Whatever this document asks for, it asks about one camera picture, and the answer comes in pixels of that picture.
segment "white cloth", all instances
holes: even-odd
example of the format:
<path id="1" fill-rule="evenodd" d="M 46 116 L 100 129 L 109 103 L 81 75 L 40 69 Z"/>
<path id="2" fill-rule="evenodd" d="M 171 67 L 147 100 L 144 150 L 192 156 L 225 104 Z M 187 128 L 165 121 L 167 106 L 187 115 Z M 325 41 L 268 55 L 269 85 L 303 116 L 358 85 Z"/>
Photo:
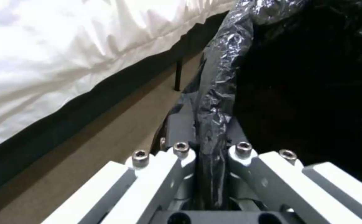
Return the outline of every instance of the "white cloth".
<path id="1" fill-rule="evenodd" d="M 0 143 L 235 0 L 0 0 Z"/>

